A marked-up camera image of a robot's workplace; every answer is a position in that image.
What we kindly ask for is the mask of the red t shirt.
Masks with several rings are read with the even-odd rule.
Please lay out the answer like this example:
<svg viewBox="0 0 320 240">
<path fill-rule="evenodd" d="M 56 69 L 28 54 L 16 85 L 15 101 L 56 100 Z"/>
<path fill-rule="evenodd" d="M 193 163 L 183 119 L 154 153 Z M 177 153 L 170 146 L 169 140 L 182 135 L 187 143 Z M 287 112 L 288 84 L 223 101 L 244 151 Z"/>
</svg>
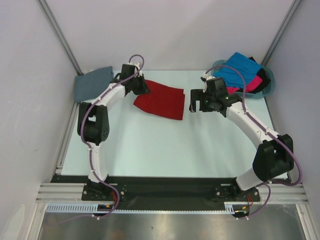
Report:
<svg viewBox="0 0 320 240">
<path fill-rule="evenodd" d="M 150 93 L 139 95 L 133 105 L 145 113 L 182 121 L 184 116 L 185 93 L 181 88 L 146 80 Z"/>
</svg>

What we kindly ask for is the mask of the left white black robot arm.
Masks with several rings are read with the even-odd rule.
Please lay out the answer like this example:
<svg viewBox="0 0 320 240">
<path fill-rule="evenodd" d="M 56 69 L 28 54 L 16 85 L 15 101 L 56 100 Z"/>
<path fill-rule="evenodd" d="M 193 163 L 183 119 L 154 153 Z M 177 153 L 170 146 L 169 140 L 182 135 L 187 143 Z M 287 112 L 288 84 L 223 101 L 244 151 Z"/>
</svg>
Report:
<svg viewBox="0 0 320 240">
<path fill-rule="evenodd" d="M 109 110 L 127 94 L 148 94 L 148 88 L 140 63 L 123 64 L 110 84 L 97 98 L 82 102 L 79 106 L 77 133 L 88 147 L 89 175 L 83 188 L 83 201 L 107 201 L 116 191 L 108 183 L 103 142 L 110 133 Z"/>
</svg>

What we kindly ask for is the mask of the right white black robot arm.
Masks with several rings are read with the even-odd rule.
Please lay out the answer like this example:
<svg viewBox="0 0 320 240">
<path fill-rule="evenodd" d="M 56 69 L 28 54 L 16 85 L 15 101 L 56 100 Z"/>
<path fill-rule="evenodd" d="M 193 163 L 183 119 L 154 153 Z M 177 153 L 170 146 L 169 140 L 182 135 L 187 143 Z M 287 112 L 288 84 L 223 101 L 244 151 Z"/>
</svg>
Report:
<svg viewBox="0 0 320 240">
<path fill-rule="evenodd" d="M 220 113 L 237 125 L 256 149 L 252 167 L 231 182 L 229 194 L 235 200 L 242 201 L 250 190 L 294 168 L 293 139 L 288 134 L 280 135 L 256 118 L 243 98 L 228 93 L 222 78 L 207 77 L 202 81 L 203 89 L 190 91 L 189 111 Z"/>
</svg>

